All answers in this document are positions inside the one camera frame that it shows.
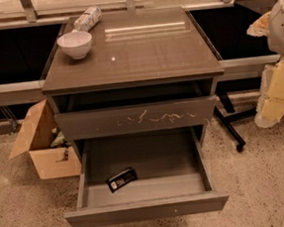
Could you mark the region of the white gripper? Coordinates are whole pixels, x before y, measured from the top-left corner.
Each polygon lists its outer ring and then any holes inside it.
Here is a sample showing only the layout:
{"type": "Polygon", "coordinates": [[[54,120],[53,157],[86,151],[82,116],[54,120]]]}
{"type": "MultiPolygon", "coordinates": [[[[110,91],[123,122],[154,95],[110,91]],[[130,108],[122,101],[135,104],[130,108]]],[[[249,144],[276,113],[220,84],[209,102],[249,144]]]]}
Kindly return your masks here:
{"type": "MultiPolygon", "coordinates": [[[[247,34],[254,37],[268,35],[270,12],[264,13],[248,28],[247,34]]],[[[267,64],[262,72],[260,95],[254,117],[260,128],[278,124],[284,115],[284,57],[275,65],[267,64]]]]}

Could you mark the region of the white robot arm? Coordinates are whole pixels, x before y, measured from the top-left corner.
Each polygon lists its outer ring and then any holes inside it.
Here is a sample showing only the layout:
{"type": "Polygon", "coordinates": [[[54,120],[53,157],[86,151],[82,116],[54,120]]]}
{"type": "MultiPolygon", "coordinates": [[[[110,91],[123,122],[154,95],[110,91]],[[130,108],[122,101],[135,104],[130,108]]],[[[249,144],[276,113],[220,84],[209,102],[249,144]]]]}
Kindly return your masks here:
{"type": "Polygon", "coordinates": [[[250,36],[265,36],[269,49],[280,54],[275,66],[267,64],[262,73],[254,117],[258,127],[272,127],[284,115],[284,0],[278,0],[270,12],[252,23],[247,33],[250,36]]]}

